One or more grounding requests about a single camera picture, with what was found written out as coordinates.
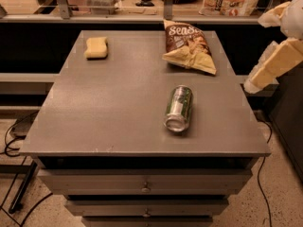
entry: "yellow sponge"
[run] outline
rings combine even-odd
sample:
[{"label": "yellow sponge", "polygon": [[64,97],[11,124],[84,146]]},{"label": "yellow sponge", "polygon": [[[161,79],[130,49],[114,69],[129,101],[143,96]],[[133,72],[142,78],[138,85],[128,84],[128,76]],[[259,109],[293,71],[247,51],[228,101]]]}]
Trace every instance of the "yellow sponge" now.
[{"label": "yellow sponge", "polygon": [[107,57],[107,37],[88,38],[87,49],[84,52],[86,59],[97,59]]}]

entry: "chip bag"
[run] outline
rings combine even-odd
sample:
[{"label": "chip bag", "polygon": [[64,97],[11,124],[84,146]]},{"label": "chip bag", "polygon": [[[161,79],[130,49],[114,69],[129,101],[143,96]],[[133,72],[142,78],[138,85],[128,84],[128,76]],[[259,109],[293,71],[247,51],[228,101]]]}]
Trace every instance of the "chip bag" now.
[{"label": "chip bag", "polygon": [[194,68],[212,75],[216,67],[201,29],[186,23],[164,21],[167,53],[162,59],[171,64]]}]

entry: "soda can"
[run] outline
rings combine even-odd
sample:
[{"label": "soda can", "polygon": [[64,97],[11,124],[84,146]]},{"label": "soda can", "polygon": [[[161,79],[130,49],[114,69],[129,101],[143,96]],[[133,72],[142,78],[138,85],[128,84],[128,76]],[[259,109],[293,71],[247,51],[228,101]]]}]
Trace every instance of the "soda can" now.
[{"label": "soda can", "polygon": [[164,125],[170,131],[181,132],[188,128],[193,94],[190,88],[180,85],[172,90]]}]

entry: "table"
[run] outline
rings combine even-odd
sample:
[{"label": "table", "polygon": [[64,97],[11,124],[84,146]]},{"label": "table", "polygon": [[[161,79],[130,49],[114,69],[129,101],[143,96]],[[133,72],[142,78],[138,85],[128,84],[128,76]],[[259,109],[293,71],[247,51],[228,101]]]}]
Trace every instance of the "table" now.
[{"label": "table", "polygon": [[[89,37],[108,57],[83,57]],[[21,153],[86,226],[209,226],[270,150],[214,31],[216,76],[161,59],[164,31],[82,31]],[[163,125],[171,90],[191,88],[190,127]]]}]

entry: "drawer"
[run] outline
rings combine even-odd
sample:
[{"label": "drawer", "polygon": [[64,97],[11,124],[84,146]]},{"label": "drawer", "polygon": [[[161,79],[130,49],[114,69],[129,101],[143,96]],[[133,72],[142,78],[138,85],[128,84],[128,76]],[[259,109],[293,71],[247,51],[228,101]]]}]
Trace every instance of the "drawer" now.
[{"label": "drawer", "polygon": [[127,200],[67,201],[65,207],[74,216],[84,217],[163,217],[219,215],[228,205],[227,200],[200,200],[199,196],[168,199],[145,199],[130,196]]},{"label": "drawer", "polygon": [[212,218],[82,218],[86,227],[208,227]]},{"label": "drawer", "polygon": [[73,169],[39,171],[54,194],[158,195],[238,193],[251,177],[247,169]]}]

